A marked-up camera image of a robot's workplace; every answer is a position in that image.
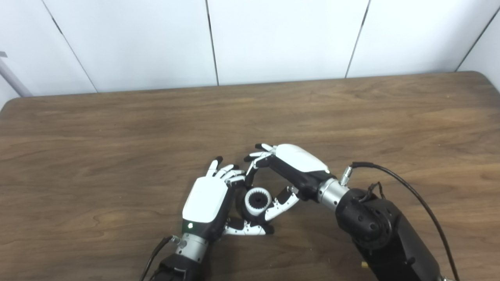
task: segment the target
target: white ring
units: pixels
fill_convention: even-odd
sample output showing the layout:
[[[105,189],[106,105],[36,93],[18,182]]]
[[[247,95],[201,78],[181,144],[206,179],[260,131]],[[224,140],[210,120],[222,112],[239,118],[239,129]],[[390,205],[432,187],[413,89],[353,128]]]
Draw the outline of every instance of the white ring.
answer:
[[[264,207],[257,209],[257,208],[254,208],[250,205],[250,195],[252,195],[254,193],[262,193],[267,197],[267,204]],[[267,191],[266,189],[264,189],[262,187],[254,187],[254,188],[250,189],[245,195],[245,207],[248,210],[248,212],[250,213],[250,215],[252,215],[252,216],[258,216],[262,212],[264,212],[271,204],[271,201],[272,201],[271,193],[269,193],[269,191]]]

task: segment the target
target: black cable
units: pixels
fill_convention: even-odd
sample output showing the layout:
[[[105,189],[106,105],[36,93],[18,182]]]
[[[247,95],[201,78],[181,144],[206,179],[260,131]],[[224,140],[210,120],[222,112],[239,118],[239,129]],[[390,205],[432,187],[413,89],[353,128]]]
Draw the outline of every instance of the black cable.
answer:
[[[150,270],[151,263],[155,259],[156,255],[162,250],[162,248],[172,239],[172,236],[169,237],[164,237],[159,244],[154,248],[153,252],[151,253],[151,257],[149,257],[149,260],[146,263],[146,267],[144,268],[144,271],[142,272],[142,275],[139,278],[139,281],[144,281],[144,278],[148,274],[148,271]]]
[[[378,192],[380,192],[380,197],[385,200],[386,199],[386,195],[382,191],[382,183],[380,183],[380,181],[378,182]]]
[[[351,167],[353,169],[360,168],[360,167],[374,168],[374,169],[383,171],[383,172],[389,174],[390,176],[392,176],[393,178],[395,178],[404,187],[406,187],[411,193],[413,193],[413,195],[418,199],[418,201],[420,201],[420,203],[422,204],[423,208],[427,211],[427,213],[429,214],[430,218],[432,219],[432,222],[436,226],[437,232],[439,233],[439,236],[441,237],[442,243],[444,245],[444,250],[446,251],[446,255],[448,256],[449,265],[451,267],[451,271],[453,272],[453,276],[455,277],[455,281],[460,281],[459,273],[457,271],[457,267],[455,265],[455,261],[453,260],[452,250],[450,249],[450,245],[448,244],[448,240],[446,239],[445,232],[441,228],[441,225],[440,225],[438,219],[434,215],[434,213],[431,210],[431,208],[429,207],[429,205],[427,205],[427,203],[424,201],[424,199],[422,198],[422,196],[420,196],[420,194],[415,190],[415,188],[413,188],[408,182],[406,182],[404,179],[402,179],[399,175],[397,175],[393,171],[389,170],[388,168],[385,168],[385,167],[382,167],[380,165],[377,165],[377,164],[373,164],[373,163],[370,163],[370,162],[353,162],[352,165],[351,165]]]

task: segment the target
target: white wall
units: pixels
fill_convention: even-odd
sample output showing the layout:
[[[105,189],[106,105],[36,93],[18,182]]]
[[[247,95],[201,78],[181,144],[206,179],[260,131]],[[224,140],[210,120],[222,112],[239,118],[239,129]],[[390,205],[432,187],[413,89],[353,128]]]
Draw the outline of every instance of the white wall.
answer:
[[[500,15],[496,15],[458,71],[478,71],[500,90]]]
[[[208,0],[220,85],[343,78],[368,0]]]
[[[500,0],[372,0],[347,77],[452,72]]]
[[[499,7],[500,0],[2,0],[0,75],[22,96],[40,96],[454,71]],[[487,62],[497,58],[495,32],[461,70],[494,77],[498,63]]]
[[[95,93],[41,0],[0,3],[0,73],[23,96]]]
[[[45,0],[98,92],[217,85],[204,0]]]

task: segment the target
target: wooden table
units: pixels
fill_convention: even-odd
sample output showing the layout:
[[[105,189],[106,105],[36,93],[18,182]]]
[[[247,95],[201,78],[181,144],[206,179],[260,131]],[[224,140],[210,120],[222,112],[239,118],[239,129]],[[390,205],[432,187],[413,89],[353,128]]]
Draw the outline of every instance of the wooden table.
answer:
[[[340,175],[352,161],[412,183],[443,225],[462,281],[500,276],[500,95],[477,72],[18,98],[0,112],[0,279],[135,281],[217,155],[303,147]],[[270,170],[256,184],[277,194]],[[381,180],[451,277],[418,201]],[[227,236],[215,281],[375,280],[333,214],[300,202],[275,235]],[[172,253],[168,245],[158,262]]]

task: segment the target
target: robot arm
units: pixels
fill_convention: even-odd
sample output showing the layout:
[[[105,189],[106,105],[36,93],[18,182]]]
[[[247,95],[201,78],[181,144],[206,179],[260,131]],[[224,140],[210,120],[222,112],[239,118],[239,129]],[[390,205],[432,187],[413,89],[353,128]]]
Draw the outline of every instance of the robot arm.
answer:
[[[331,209],[379,281],[446,281],[436,259],[392,202],[347,187],[352,167],[338,181],[323,162],[298,146],[255,147],[264,151],[245,158],[251,161],[245,184],[251,186],[257,170],[269,167],[293,184],[298,198]]]
[[[245,183],[245,171],[237,165],[218,169],[222,157],[211,162],[205,176],[196,179],[182,210],[182,237],[164,238],[153,252],[140,280],[151,265],[151,260],[169,241],[177,244],[173,254],[162,260],[150,280],[200,281],[205,279],[202,263],[212,243],[223,235],[266,235],[274,230],[228,214],[236,189]]]

